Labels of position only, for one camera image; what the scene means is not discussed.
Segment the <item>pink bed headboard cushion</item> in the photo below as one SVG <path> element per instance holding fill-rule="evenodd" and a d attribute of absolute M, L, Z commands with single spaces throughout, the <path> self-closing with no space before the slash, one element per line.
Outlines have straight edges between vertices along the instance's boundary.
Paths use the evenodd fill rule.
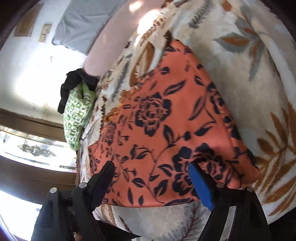
<path fill-rule="evenodd" d="M 127 45 L 130 37 L 143 35 L 157 18 L 164 1 L 127 1 L 108 21 L 95 40 L 84 70 L 92 76 L 103 76 Z"/>

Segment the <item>green white patterned pillow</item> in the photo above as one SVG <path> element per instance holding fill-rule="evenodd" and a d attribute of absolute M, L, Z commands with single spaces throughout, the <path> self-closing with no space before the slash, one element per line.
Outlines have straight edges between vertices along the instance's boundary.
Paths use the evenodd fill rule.
<path fill-rule="evenodd" d="M 74 151 L 80 148 L 80 137 L 95 101 L 95 92 L 86 83 L 78 84 L 69 92 L 63 113 L 65 140 Z"/>

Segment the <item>black clothing item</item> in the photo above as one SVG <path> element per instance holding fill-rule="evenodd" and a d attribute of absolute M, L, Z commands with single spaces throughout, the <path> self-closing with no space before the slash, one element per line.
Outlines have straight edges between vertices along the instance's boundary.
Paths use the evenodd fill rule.
<path fill-rule="evenodd" d="M 70 71 L 69 73 L 67 73 L 67 78 L 65 82 L 61 85 L 60 89 L 61 100 L 58 106 L 58 113 L 64 113 L 69 93 L 76 86 L 78 86 L 81 83 L 86 83 L 89 89 L 91 91 L 94 91 L 97 87 L 98 82 L 98 77 L 88 75 L 83 68 L 79 68 L 77 70 Z"/>

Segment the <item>orange floral garment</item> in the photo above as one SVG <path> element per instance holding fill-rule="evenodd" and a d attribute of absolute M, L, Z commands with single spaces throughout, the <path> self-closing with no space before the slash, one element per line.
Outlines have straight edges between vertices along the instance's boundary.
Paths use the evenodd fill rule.
<path fill-rule="evenodd" d="M 91 174 L 115 165 L 103 204 L 160 207 L 198 200 L 188 167 L 197 162 L 216 182 L 239 189 L 259 179 L 224 100 L 191 49 L 166 46 L 105 119 L 88 148 Z"/>

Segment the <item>brown wooden window frame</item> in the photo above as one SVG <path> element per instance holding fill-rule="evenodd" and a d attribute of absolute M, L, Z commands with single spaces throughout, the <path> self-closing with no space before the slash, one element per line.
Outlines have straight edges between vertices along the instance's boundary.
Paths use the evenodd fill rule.
<path fill-rule="evenodd" d="M 1 109 L 1 205 L 40 205 L 50 188 L 71 189 L 75 178 L 76 153 L 60 123 Z"/>

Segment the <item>beige wall switch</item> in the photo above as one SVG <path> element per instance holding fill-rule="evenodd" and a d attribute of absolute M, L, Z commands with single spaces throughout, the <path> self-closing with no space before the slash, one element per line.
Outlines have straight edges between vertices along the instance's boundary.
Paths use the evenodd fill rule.
<path fill-rule="evenodd" d="M 48 36 L 48 34 L 50 33 L 52 25 L 51 24 L 44 24 L 43 28 L 41 30 L 41 34 L 39 37 L 39 42 L 44 43 L 46 42 L 46 38 Z"/>

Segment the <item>grey pillow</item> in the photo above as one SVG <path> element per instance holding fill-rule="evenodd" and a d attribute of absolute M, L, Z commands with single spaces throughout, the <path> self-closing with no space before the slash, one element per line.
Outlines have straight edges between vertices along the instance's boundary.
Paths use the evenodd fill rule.
<path fill-rule="evenodd" d="M 88 55 L 97 36 L 125 3 L 119 0 L 70 1 L 55 29 L 52 44 Z"/>

